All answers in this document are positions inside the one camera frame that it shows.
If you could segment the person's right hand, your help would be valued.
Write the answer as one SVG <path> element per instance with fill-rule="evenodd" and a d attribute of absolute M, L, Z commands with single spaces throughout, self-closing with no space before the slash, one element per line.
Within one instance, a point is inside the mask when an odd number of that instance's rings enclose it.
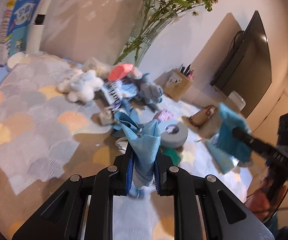
<path fill-rule="evenodd" d="M 262 222 L 271 216 L 287 189 L 286 186 L 282 186 L 276 195 L 275 201 L 271 203 L 263 191 L 263 188 L 267 187 L 268 183 L 269 180 L 264 178 L 260 187 L 244 202 L 244 205 Z"/>

